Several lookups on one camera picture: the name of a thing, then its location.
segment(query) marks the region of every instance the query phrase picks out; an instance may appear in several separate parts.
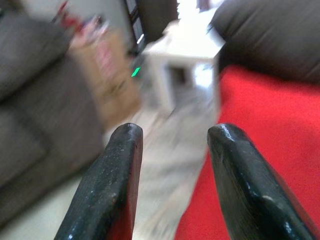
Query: wall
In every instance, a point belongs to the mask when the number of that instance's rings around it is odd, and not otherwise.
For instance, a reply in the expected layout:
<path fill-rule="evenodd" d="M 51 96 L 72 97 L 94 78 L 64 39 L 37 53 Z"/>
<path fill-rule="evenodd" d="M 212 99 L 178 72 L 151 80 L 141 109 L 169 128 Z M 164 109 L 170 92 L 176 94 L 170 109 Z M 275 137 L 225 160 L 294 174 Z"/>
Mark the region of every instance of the wall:
<path fill-rule="evenodd" d="M 33 16 L 52 19 L 64 0 L 20 0 L 26 11 Z M 131 47 L 130 24 L 122 0 L 69 0 L 72 13 L 83 18 L 102 14 L 114 27 L 121 29 L 124 42 Z"/>

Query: green light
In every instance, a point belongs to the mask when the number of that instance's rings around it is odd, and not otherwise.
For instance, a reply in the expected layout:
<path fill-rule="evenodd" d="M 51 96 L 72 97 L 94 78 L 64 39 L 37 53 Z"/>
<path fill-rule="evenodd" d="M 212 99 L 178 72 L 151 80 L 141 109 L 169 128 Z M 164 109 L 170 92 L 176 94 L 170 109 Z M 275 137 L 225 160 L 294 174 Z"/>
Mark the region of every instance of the green light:
<path fill-rule="evenodd" d="M 138 74 L 138 72 L 140 71 L 140 68 L 141 68 L 141 67 L 137 67 L 137 68 L 134 70 L 134 72 L 132 73 L 131 77 L 135 77 L 135 76 Z"/>

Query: sofa armrest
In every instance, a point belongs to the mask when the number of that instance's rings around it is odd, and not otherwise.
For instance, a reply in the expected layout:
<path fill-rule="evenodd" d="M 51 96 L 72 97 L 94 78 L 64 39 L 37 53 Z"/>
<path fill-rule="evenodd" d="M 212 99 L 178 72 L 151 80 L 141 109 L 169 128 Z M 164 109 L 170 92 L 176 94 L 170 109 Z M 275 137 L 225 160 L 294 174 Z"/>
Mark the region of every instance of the sofa armrest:
<path fill-rule="evenodd" d="M 5 11 L 0 17 L 0 101 L 61 59 L 70 36 L 58 25 Z"/>
<path fill-rule="evenodd" d="M 132 238 L 143 152 L 143 131 L 118 127 L 84 174 L 55 240 Z"/>

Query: sofa cushion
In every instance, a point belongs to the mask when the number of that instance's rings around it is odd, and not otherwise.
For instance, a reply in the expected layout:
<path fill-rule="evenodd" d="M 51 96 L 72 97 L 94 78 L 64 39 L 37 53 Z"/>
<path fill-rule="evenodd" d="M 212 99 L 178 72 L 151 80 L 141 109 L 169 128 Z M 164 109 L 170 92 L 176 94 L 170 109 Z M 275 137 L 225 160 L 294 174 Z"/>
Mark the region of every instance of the sofa cushion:
<path fill-rule="evenodd" d="M 23 14 L 0 18 L 0 100 L 32 79 L 69 48 L 64 30 Z"/>
<path fill-rule="evenodd" d="M 0 187 L 44 158 L 45 138 L 11 107 L 0 107 Z"/>
<path fill-rule="evenodd" d="M 320 83 L 320 1 L 226 0 L 212 24 L 237 63 Z"/>
<path fill-rule="evenodd" d="M 24 152 L 30 165 L 0 188 L 0 229 L 56 185 L 87 167 L 103 150 L 103 129 L 93 98 L 79 66 L 68 55 L 2 101 L 0 110 L 4 104 L 17 111 L 14 114 L 21 123 L 19 128 L 30 134 L 25 137 L 29 139 L 25 146 L 13 144 L 8 152 Z M 30 155 L 32 148 L 38 154 Z M 44 157 L 40 156 L 41 148 Z"/>

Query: cardboard box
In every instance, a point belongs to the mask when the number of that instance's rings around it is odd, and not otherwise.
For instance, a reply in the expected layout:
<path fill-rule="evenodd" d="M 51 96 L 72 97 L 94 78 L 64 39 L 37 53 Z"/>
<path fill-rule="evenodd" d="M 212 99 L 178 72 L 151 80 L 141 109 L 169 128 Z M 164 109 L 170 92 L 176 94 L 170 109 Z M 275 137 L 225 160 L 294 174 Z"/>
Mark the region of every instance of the cardboard box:
<path fill-rule="evenodd" d="M 119 30 L 108 31 L 99 41 L 69 52 L 82 66 L 93 86 L 113 79 L 129 68 Z"/>
<path fill-rule="evenodd" d="M 139 110 L 140 94 L 131 78 L 119 31 L 69 53 L 87 76 L 105 130 Z"/>
<path fill-rule="evenodd" d="M 105 129 L 119 124 L 141 107 L 139 90 L 127 71 L 120 73 L 108 87 L 103 84 L 98 86 L 95 94 Z"/>

